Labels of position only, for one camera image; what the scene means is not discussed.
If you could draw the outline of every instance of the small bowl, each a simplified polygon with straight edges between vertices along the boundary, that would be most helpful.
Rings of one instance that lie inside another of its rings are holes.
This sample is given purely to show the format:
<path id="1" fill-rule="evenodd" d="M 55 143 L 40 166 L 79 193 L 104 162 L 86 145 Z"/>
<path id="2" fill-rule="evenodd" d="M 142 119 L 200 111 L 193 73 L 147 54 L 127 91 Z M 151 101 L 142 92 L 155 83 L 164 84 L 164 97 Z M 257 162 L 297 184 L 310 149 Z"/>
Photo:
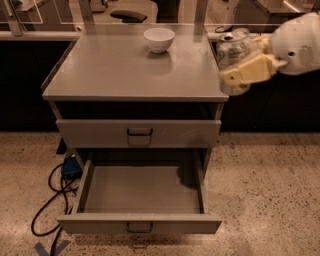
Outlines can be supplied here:
<path id="1" fill-rule="evenodd" d="M 171 46 L 175 33 L 166 28 L 151 28 L 144 32 L 147 46 L 152 52 L 163 53 Z"/>

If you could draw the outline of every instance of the cabinet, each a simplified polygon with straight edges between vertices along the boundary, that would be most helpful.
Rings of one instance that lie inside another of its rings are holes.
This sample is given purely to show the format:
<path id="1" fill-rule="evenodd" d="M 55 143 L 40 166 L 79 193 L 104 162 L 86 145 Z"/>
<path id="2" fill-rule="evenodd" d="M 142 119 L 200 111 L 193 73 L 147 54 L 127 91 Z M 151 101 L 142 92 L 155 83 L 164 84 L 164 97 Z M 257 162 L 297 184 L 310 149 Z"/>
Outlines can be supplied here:
<path id="1" fill-rule="evenodd" d="M 203 28 L 176 33 L 164 54 L 144 46 L 160 25 L 87 27 L 44 99 L 83 167 L 71 233 L 215 233 L 205 174 L 228 97 Z"/>

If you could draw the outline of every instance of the white object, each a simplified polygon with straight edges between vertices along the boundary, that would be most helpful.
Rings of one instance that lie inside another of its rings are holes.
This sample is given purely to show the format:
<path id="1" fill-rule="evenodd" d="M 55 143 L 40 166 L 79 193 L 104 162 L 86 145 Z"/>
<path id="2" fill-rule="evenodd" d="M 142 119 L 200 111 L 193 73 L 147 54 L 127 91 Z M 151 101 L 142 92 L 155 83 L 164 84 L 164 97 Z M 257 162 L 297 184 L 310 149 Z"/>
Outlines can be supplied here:
<path id="1" fill-rule="evenodd" d="M 320 69 L 320 16 L 308 13 L 282 24 L 270 38 L 271 52 L 288 65 L 280 73 L 299 75 Z"/>
<path id="2" fill-rule="evenodd" d="M 146 44 L 152 52 L 163 53 L 171 46 L 175 33 L 166 28 L 151 28 L 144 32 Z"/>

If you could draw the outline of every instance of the drawer pull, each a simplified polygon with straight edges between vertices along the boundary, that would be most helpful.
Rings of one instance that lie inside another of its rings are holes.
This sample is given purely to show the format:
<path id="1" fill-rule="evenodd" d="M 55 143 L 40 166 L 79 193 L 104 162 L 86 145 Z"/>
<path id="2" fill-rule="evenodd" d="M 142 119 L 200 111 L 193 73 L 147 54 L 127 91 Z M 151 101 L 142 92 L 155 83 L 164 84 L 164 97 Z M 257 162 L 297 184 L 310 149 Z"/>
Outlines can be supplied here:
<path id="1" fill-rule="evenodd" d="M 146 234 L 146 233 L 151 233 L 152 229 L 153 229 L 153 223 L 150 223 L 149 229 L 146 229 L 146 230 L 133 230 L 133 229 L 130 229 L 130 223 L 127 223 L 127 232 L 128 233 Z"/>
<path id="2" fill-rule="evenodd" d="M 132 132 L 130 129 L 127 129 L 128 136 L 151 136 L 153 133 L 153 129 L 150 129 L 148 132 Z"/>

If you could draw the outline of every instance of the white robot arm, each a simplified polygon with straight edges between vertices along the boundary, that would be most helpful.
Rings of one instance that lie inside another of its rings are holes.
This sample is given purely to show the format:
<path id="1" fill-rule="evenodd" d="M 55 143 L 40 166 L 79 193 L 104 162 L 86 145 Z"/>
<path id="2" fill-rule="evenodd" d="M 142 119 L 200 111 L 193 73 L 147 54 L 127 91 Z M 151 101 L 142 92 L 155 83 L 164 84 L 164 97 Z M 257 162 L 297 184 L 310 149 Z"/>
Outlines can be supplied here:
<path id="1" fill-rule="evenodd" d="M 320 16 L 308 13 L 289 20 L 272 34 L 251 39 L 248 49 L 249 53 L 236 63 L 220 65 L 223 84 L 237 87 L 269 80 L 277 72 L 299 75 L 318 70 Z"/>

